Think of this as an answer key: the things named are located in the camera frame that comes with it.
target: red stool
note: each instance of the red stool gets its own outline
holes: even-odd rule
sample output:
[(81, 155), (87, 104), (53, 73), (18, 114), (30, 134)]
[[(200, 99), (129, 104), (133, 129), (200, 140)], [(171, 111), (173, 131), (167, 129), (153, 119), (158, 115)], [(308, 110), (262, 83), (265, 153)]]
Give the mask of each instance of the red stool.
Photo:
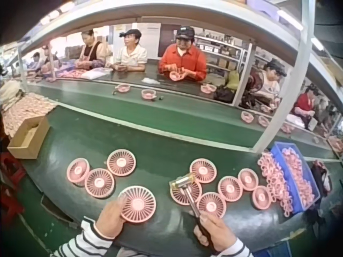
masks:
[(10, 153), (1, 153), (1, 172), (13, 183), (17, 188), (20, 180), (25, 176), (26, 171), (21, 163), (14, 158)]
[(1, 220), (3, 224), (10, 224), (16, 215), (24, 212), (23, 206), (11, 194), (11, 189), (4, 184), (1, 185), (1, 205), (8, 208)]

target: red shirt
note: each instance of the red shirt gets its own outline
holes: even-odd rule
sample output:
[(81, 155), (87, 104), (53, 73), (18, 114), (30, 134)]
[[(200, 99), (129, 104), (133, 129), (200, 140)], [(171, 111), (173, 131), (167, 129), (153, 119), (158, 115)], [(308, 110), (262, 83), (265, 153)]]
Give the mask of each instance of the red shirt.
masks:
[(303, 93), (296, 100), (296, 103), (294, 104), (293, 109), (295, 109), (295, 107), (299, 107), (300, 109), (304, 111), (312, 111), (314, 108), (314, 104), (313, 104), (313, 101), (311, 101), (308, 98), (307, 93)]
[(174, 63), (178, 68), (183, 67), (187, 70), (195, 71), (197, 73), (195, 80), (197, 81), (201, 81), (206, 78), (206, 56), (194, 45), (192, 45), (183, 56), (180, 56), (177, 52), (176, 44), (171, 44), (160, 60), (159, 72), (169, 75), (169, 72), (164, 71), (164, 66)]

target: fluorescent light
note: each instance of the fluorescent light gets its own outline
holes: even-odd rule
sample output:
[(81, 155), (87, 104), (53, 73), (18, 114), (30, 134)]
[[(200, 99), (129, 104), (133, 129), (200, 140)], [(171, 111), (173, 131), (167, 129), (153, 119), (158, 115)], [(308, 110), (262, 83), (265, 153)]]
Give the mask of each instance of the fluorescent light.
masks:
[(319, 51), (323, 51), (324, 50), (324, 46), (322, 45), (322, 43), (318, 40), (318, 38), (316, 37), (313, 37), (311, 39), (312, 43), (316, 46), (316, 48), (319, 50)]
[(287, 20), (290, 24), (292, 24), (298, 30), (302, 31), (304, 29), (304, 27), (302, 26), (300, 22), (298, 22), (296, 19), (294, 19), (291, 15), (289, 15), (284, 10), (279, 10), (278, 15), (283, 17), (285, 20)]
[(56, 19), (59, 16), (59, 11), (52, 11), (51, 13), (48, 14), (49, 18), (51, 20)]
[(45, 16), (43, 19), (41, 19), (41, 24), (46, 25), (50, 22), (50, 18), (48, 16)]
[(74, 2), (67, 2), (64, 5), (62, 5), (59, 9), (62, 13), (68, 12), (70, 9), (72, 9), (75, 6)]

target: black and white striped shirt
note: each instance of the black and white striped shirt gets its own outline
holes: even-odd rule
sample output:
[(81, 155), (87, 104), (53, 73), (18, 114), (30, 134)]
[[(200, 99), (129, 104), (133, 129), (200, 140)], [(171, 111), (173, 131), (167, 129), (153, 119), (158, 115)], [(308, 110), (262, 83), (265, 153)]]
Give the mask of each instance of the black and white striped shirt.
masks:
[[(50, 257), (93, 257), (104, 256), (114, 238), (102, 235), (95, 226), (95, 221), (87, 217), (82, 221), (83, 232), (61, 245)], [(230, 248), (217, 257), (253, 257), (249, 249), (237, 239)]]

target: black bag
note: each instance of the black bag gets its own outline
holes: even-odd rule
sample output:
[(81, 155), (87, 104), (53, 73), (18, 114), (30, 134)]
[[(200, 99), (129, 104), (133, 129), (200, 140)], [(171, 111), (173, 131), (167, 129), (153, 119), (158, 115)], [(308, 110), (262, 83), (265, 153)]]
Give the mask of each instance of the black bag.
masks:
[(235, 97), (235, 93), (232, 92), (231, 89), (225, 86), (217, 87), (216, 91), (214, 92), (213, 99), (224, 102), (224, 103), (232, 103)]

